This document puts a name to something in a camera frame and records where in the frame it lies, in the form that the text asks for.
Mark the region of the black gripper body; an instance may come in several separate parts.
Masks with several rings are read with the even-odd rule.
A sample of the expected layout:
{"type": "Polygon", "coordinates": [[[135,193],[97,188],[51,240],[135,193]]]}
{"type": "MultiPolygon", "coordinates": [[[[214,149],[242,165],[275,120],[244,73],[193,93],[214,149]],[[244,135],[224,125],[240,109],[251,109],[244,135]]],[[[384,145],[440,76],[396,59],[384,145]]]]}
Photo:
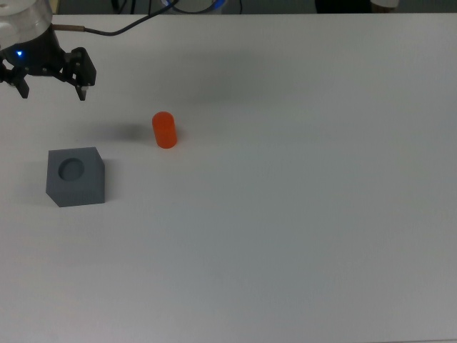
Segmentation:
{"type": "Polygon", "coordinates": [[[72,72],[67,65],[66,53],[60,47],[52,28],[48,28],[42,35],[31,41],[14,44],[1,50],[1,78],[5,78],[9,71],[4,65],[4,60],[13,67],[39,72],[46,69],[72,77],[72,72]]]}

